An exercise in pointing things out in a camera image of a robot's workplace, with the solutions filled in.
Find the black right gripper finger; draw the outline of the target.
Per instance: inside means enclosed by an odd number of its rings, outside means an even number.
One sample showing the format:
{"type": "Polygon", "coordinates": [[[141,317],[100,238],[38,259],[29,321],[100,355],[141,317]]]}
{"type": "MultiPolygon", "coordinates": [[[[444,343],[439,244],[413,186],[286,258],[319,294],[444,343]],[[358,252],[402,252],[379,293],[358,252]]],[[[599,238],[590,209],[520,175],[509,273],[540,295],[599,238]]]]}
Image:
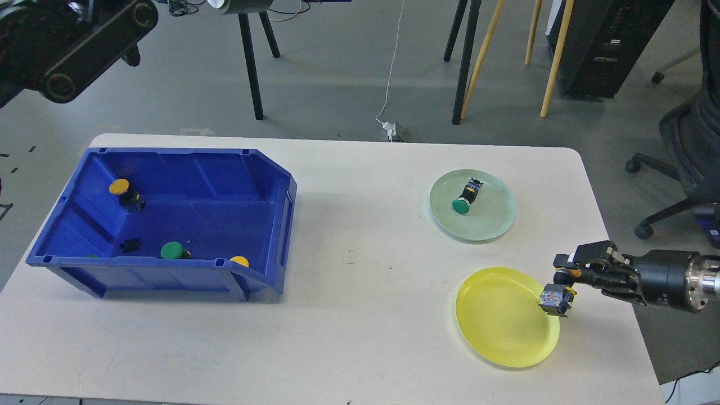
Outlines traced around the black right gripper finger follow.
{"type": "Polygon", "coordinates": [[[556,276],[632,276],[628,264],[612,241],[579,245],[569,255],[558,254],[553,261],[556,276]]]}
{"type": "Polygon", "coordinates": [[[641,295],[640,278],[637,274],[597,273],[583,270],[575,281],[601,290],[602,295],[633,305],[647,306],[641,295]]]}

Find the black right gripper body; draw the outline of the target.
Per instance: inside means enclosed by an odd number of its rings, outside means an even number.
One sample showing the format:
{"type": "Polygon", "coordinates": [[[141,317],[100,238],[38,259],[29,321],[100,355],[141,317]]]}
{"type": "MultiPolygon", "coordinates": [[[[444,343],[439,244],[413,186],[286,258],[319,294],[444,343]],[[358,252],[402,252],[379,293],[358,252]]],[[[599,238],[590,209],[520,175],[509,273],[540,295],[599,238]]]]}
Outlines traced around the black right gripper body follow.
{"type": "Polygon", "coordinates": [[[643,256],[623,254],[634,269],[634,288],[615,297],[640,306],[672,310],[702,310],[704,290],[701,277],[704,257],[699,252],[651,250],[643,256]]]}

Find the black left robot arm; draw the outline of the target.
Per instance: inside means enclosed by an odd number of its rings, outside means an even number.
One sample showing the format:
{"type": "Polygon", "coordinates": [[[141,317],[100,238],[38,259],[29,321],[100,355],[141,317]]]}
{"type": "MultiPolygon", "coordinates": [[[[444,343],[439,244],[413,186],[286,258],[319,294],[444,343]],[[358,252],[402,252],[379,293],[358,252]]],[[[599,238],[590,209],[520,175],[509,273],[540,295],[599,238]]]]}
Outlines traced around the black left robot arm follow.
{"type": "Polygon", "coordinates": [[[118,61],[141,63],[157,1],[3,1],[2,106],[23,90],[72,102],[118,61]]]}

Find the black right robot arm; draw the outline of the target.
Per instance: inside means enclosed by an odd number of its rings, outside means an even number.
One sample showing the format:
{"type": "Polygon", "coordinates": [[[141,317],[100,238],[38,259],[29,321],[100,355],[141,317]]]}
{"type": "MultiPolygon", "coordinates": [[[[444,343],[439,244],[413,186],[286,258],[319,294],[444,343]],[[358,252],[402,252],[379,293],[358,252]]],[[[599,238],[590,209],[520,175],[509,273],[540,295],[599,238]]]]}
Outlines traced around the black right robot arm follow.
{"type": "Polygon", "coordinates": [[[550,316],[566,316],[583,284],[602,295],[633,305],[699,313],[718,300],[718,256],[695,251],[651,250],[643,256],[621,254],[612,241],[579,245],[553,260],[553,280],[538,306],[550,316]]]}

